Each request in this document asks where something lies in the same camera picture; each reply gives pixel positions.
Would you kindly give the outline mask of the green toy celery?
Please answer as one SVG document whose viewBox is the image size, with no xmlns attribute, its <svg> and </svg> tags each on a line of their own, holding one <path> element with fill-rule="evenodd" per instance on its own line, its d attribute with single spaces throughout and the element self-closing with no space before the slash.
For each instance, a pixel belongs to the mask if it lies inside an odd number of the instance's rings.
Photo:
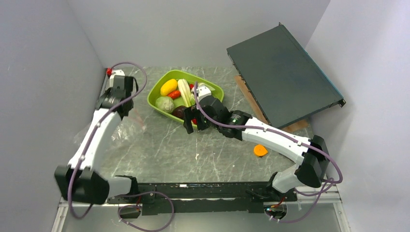
<svg viewBox="0 0 410 232">
<path fill-rule="evenodd" d="M 191 101 L 190 101 L 190 86 L 187 82 L 187 80 L 185 79 L 179 79 L 177 81 L 178 84 L 178 90 L 180 91 L 181 97 L 184 101 L 184 105 L 186 107 L 190 107 L 191 106 Z"/>
</svg>

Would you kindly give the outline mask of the clear zip top bag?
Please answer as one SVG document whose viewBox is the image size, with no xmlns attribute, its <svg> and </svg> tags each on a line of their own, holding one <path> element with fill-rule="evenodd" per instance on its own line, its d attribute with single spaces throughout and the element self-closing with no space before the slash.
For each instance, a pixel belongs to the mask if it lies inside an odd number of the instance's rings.
<svg viewBox="0 0 410 232">
<path fill-rule="evenodd" d="M 146 131 L 146 125 L 136 109 L 132 109 L 129 116 L 124 117 L 122 122 L 113 132 L 108 149 L 116 149 L 132 144 L 138 137 Z"/>
</svg>

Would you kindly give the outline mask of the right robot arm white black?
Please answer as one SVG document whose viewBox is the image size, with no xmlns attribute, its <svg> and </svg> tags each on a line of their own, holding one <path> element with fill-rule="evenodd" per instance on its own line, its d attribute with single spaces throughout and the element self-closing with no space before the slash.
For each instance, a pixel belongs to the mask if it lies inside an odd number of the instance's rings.
<svg viewBox="0 0 410 232">
<path fill-rule="evenodd" d="M 298 186 L 319 188 L 322 185 L 329 158 L 320 136 L 309 139 L 284 132 L 243 111 L 229 111 L 212 96 L 184 109 L 183 116 L 187 133 L 193 132 L 192 122 L 196 120 L 198 130 L 215 128 L 227 138 L 263 145 L 292 160 L 293 166 L 272 174 L 269 180 L 266 194 L 273 201 Z"/>
</svg>

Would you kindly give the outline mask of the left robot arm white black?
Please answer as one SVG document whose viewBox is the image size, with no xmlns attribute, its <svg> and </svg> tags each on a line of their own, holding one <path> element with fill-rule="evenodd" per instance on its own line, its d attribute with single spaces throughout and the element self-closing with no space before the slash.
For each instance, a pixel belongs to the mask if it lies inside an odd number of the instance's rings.
<svg viewBox="0 0 410 232">
<path fill-rule="evenodd" d="M 122 175 L 106 179 L 99 174 L 112 135 L 133 108 L 132 91 L 138 89 L 136 80 L 124 74 L 111 74 L 109 82 L 109 88 L 97 100 L 91 125 L 78 151 L 66 166 L 59 165 L 55 170 L 55 180 L 65 200 L 103 204 L 118 195 L 127 203 L 138 199 L 136 178 Z"/>
</svg>

